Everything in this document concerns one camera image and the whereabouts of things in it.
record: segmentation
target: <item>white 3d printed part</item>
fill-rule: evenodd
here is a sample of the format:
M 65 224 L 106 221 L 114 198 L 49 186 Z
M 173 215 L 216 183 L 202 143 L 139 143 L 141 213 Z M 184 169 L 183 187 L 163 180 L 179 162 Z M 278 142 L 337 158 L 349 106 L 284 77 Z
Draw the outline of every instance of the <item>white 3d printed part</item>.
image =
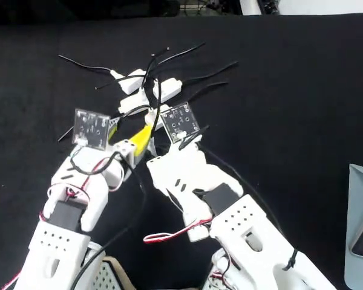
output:
M 130 110 L 133 110 L 134 108 L 137 108 L 142 105 L 149 106 L 149 101 L 148 101 L 148 98 L 146 97 L 144 89 L 139 89 L 139 91 L 137 93 L 135 93 L 134 95 L 130 95 L 129 97 L 126 97 L 123 100 L 121 100 L 119 112 L 121 114 L 124 114 L 124 113 L 127 113 Z M 131 115 L 134 115 L 134 114 L 139 113 L 144 110 L 145 110 L 145 108 L 136 110 L 136 111 L 132 112 Z
M 129 76 L 141 76 L 141 75 L 145 75 L 145 71 L 143 71 L 142 69 L 137 69 L 133 72 L 131 72 L 129 74 Z M 116 79 L 121 79 L 122 77 L 124 77 L 123 75 L 117 73 L 115 70 L 111 70 L 110 74 Z M 132 94 L 136 89 L 138 89 L 142 82 L 143 82 L 144 77 L 133 77 L 131 79 L 127 79 L 127 80 L 122 80 L 121 82 L 119 82 L 122 90 L 124 91 L 125 94 L 130 95 Z
M 175 79 L 167 79 L 162 82 L 162 103 L 168 101 L 170 98 L 175 97 L 182 90 L 182 81 Z M 159 98 L 159 83 L 155 82 L 153 86 L 153 94 Z

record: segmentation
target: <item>black zip tie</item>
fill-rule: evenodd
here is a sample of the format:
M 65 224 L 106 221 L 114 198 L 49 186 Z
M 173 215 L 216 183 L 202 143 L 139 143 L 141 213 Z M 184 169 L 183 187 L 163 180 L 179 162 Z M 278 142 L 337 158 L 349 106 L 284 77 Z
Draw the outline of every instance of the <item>black zip tie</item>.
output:
M 290 268 L 293 268 L 295 266 L 297 253 L 298 250 L 294 249 L 293 254 L 288 261 L 288 265 L 286 265 L 285 268 L 283 268 L 284 271 L 288 271 Z

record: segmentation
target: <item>circuit board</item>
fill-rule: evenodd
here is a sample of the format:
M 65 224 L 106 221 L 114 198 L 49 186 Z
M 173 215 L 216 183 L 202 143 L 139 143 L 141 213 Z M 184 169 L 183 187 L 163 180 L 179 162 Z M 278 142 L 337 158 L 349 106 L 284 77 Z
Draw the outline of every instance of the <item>circuit board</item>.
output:
M 110 116 L 76 109 L 73 143 L 105 150 L 108 144 Z
M 161 112 L 160 116 L 172 143 L 176 143 L 200 129 L 188 102 Z

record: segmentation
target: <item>wire bundle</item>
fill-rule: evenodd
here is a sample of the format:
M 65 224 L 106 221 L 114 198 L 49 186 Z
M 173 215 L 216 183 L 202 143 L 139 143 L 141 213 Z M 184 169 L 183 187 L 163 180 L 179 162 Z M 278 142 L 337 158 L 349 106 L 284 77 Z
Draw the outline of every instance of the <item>wire bundle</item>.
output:
M 204 225 L 208 222 L 210 222 L 212 219 L 203 219 L 200 221 L 193 221 L 191 224 L 189 224 L 187 227 L 182 228 L 181 230 L 177 231 L 176 233 L 158 233 L 158 234 L 149 234 L 144 237 L 143 241 L 144 243 L 159 243 L 164 242 L 166 240 L 171 240 L 174 237 L 177 237 L 181 234 L 186 233 L 187 231 L 199 226 Z

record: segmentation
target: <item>white connector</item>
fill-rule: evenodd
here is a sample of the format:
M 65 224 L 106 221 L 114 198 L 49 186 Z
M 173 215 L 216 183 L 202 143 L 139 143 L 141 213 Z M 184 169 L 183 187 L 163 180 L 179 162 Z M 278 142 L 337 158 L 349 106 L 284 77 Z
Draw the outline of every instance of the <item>white connector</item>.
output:
M 162 103 L 168 101 L 170 98 L 176 96 L 182 90 L 182 81 L 174 77 L 162 82 Z M 153 86 L 153 94 L 159 98 L 159 83 L 155 82 Z
M 141 75 L 145 75 L 145 73 L 146 73 L 145 71 L 143 71 L 142 69 L 139 68 L 139 69 L 131 72 L 128 76 L 141 76 Z M 116 80 L 124 77 L 123 75 L 119 74 L 118 72 L 116 72 L 113 69 L 110 71 L 110 74 Z M 122 90 L 124 91 L 124 93 L 127 95 L 130 95 L 141 86 L 143 79 L 144 79 L 144 77 L 133 77 L 131 79 L 122 80 L 121 82 L 119 82 L 119 84 L 120 84 Z
M 164 112 L 164 111 L 167 111 L 169 109 L 170 109 L 170 107 L 168 105 L 163 104 L 160 107 L 160 112 Z M 157 114 L 157 109 L 150 109 L 148 111 L 148 113 L 144 117 L 145 124 L 152 126 L 153 123 L 155 122 L 156 114 Z M 164 126 L 163 120 L 159 117 L 159 120 L 157 121 L 155 130 L 160 129 L 163 126 Z
M 137 93 L 130 95 L 129 97 L 126 97 L 123 100 L 121 100 L 119 112 L 121 114 L 124 114 L 124 113 L 127 113 L 130 110 L 133 110 L 134 108 L 137 108 L 142 105 L 149 106 L 149 101 L 148 101 L 148 98 L 146 97 L 145 90 L 139 89 L 139 91 Z M 142 112 L 144 110 L 145 110 L 145 108 L 136 110 L 136 111 L 132 112 L 131 115 L 134 115 L 138 112 Z

